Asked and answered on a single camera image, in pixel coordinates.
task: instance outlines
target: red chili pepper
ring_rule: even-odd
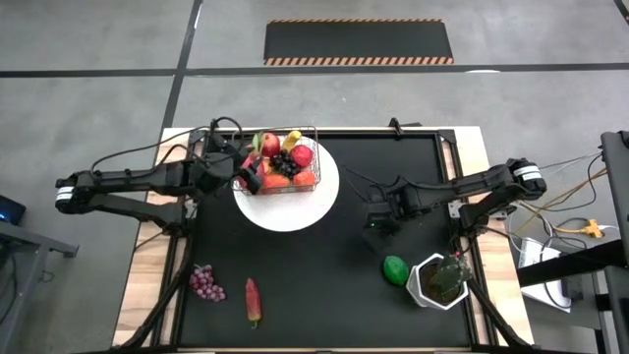
[[[251,278],[247,279],[245,299],[247,300],[247,318],[254,323],[253,329],[255,329],[257,322],[262,319],[262,311],[259,304],[259,292],[257,292],[256,284]]]

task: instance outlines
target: wire basket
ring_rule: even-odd
[[[262,132],[275,134],[277,138],[279,138],[280,145],[282,145],[284,143],[284,140],[288,136],[288,134],[292,131],[299,131],[302,135],[300,139],[297,141],[297,143],[295,144],[295,146],[307,146],[313,152],[313,159],[311,163],[308,165],[308,167],[302,168],[300,172],[304,172],[304,171],[312,172],[314,175],[314,183],[295,185],[293,180],[291,179],[290,185],[286,187],[262,186],[262,188],[257,192],[258,196],[274,195],[274,194],[282,194],[282,193],[295,193],[295,192],[311,192],[315,190],[316,185],[321,181],[321,166],[320,166],[319,154],[318,154],[318,133],[316,131],[316,127],[302,126],[302,127],[269,128]],[[266,171],[266,172],[267,173],[265,174],[264,177],[268,176],[269,174],[277,174],[276,172],[274,172],[274,170],[271,171],[270,173],[269,171]],[[234,191],[242,192],[247,196],[253,195],[247,188],[244,188],[241,185],[241,181],[239,181],[238,179],[234,180],[234,182],[232,183],[232,189]]]

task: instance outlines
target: concrete floor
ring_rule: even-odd
[[[192,3],[0,0],[0,71],[175,68]],[[332,17],[442,18],[456,64],[629,62],[629,27],[611,0],[206,0],[189,67],[260,66],[267,20]],[[50,258],[56,277],[36,293],[21,353],[110,344],[138,223],[63,215],[54,208],[54,181],[107,153],[155,142],[172,82],[0,79],[0,193],[27,205],[24,227],[81,244],[74,260]],[[395,116],[479,125],[492,164],[526,156],[544,165],[594,152],[600,133],[627,129],[627,91],[623,71],[186,78],[173,126],[220,115],[246,126],[382,126]],[[144,168],[153,156],[146,150],[106,166]],[[548,196],[584,180],[586,166],[548,177]],[[604,178],[597,189],[592,206],[550,219],[615,224]],[[571,205],[590,197],[581,192]],[[514,224],[526,216],[517,213]],[[542,230],[525,235],[542,238]],[[590,330],[530,317],[544,348],[596,350]]]

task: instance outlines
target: wooden table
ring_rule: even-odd
[[[357,128],[330,128],[334,130],[353,130]],[[360,128],[361,130],[391,130],[392,128]],[[421,127],[421,128],[404,128],[405,130],[437,130],[437,129],[453,129],[456,134],[457,148],[461,167],[464,175],[477,173],[487,170],[489,163],[487,161],[485,144],[479,127]],[[162,140],[166,140],[174,135],[190,130],[188,128],[169,128],[165,129],[162,134]],[[160,160],[165,152],[173,145],[188,143],[188,135],[178,137],[168,143],[160,146],[157,152],[156,161]],[[444,144],[445,160],[448,169],[448,176],[455,176],[454,164],[449,145]],[[183,159],[186,152],[183,149],[175,149],[166,160],[177,161]],[[475,196],[470,198],[470,202],[477,202],[483,196]],[[175,202],[172,197],[164,197],[155,193],[148,193],[146,200],[153,204],[165,204]],[[503,222],[493,220],[489,226],[504,231]],[[138,232],[137,243],[159,232],[159,228],[152,223],[143,223]],[[146,318],[152,307],[157,302],[159,289],[163,277],[164,265],[166,261],[166,253],[168,251],[168,237],[158,237],[157,239],[147,243],[137,252],[134,253],[129,269],[129,277],[125,288],[125,294],[120,308],[120,314],[116,329],[114,332],[112,345],[124,343],[136,331],[138,326]],[[179,240],[178,254],[176,257],[176,267],[182,258],[185,240]],[[533,335],[529,325],[526,308],[520,292],[520,285],[516,273],[516,267],[511,258],[509,241],[503,236],[493,233],[486,233],[478,238],[481,259],[483,262],[484,272],[486,276],[486,284],[488,287],[489,298],[496,306],[500,314],[515,329],[515,331],[529,343],[533,343]],[[162,329],[162,342],[166,344],[170,337],[172,329],[173,312],[175,299],[168,306],[165,315],[164,326]],[[480,304],[473,296],[473,304],[475,310],[475,320],[477,331],[479,333],[480,343],[487,343],[486,327],[484,315]],[[504,344],[504,340],[500,337],[500,342]]]

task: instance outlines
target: green lime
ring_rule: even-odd
[[[396,256],[387,256],[384,259],[384,277],[394,285],[404,286],[409,278],[409,267]]]

